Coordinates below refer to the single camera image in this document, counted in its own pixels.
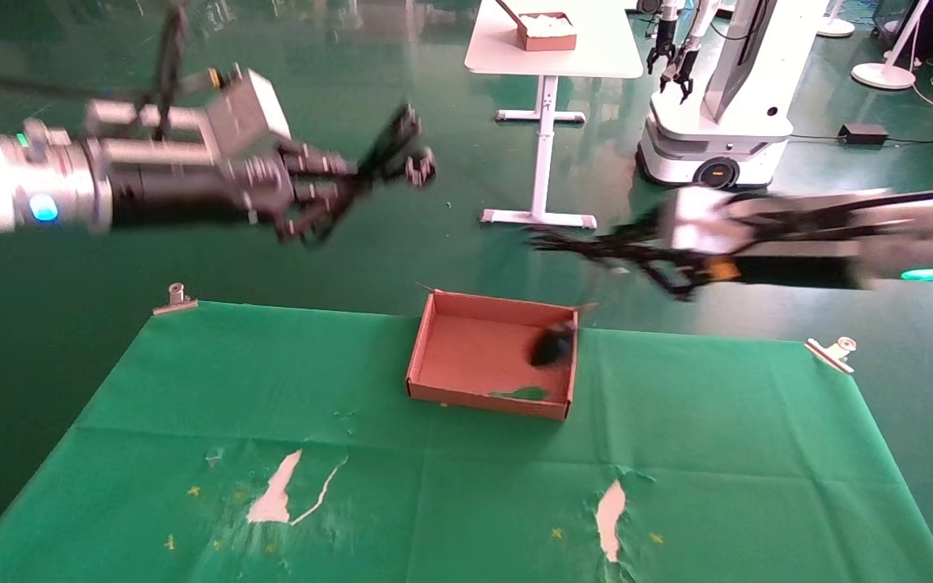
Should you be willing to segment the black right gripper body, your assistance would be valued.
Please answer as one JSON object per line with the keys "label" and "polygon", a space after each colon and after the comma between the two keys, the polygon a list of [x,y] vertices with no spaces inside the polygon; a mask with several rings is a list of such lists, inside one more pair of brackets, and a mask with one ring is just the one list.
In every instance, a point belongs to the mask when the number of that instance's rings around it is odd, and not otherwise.
{"label": "black right gripper body", "polygon": [[819,289],[864,289],[866,275],[858,268],[856,257],[829,252],[813,255],[748,254],[748,252],[707,253],[692,249],[670,249],[697,291],[708,285],[726,282],[768,287]]}

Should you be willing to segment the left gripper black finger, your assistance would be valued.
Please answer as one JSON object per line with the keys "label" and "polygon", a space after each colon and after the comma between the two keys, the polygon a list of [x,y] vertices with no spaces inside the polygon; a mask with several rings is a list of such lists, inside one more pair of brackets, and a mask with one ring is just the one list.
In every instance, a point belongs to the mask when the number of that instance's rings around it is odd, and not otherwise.
{"label": "left gripper black finger", "polygon": [[290,209],[275,222],[280,242],[300,242],[309,248],[322,246],[333,235],[353,204],[363,194],[355,182],[304,182],[293,187]]}
{"label": "left gripper black finger", "polygon": [[422,122],[411,104],[401,104],[359,161],[349,161],[292,138],[280,140],[280,159],[292,177],[336,177],[355,184],[404,178],[416,189],[427,187],[427,151],[417,147]]}

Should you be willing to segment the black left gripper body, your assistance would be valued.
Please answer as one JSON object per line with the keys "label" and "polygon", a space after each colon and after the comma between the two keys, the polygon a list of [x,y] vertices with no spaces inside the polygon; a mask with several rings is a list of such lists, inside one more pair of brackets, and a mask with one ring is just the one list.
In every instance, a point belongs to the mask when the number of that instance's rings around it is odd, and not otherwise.
{"label": "black left gripper body", "polygon": [[221,165],[130,164],[109,170],[112,228],[282,225],[295,188],[278,156]]}

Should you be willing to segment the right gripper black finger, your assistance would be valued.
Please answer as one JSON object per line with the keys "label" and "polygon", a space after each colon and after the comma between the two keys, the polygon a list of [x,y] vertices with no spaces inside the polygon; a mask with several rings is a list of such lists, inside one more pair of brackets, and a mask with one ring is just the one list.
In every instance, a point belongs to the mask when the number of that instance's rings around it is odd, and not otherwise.
{"label": "right gripper black finger", "polygon": [[628,263],[675,301],[692,301],[695,295],[696,284],[688,275],[688,267],[681,265],[666,249],[649,246],[596,246],[586,257],[601,266],[624,266]]}
{"label": "right gripper black finger", "polygon": [[575,236],[562,228],[538,224],[526,226],[526,234],[534,249],[574,253],[589,261],[674,261],[675,252],[652,244],[658,237],[656,226],[654,215],[642,215],[603,235]]}

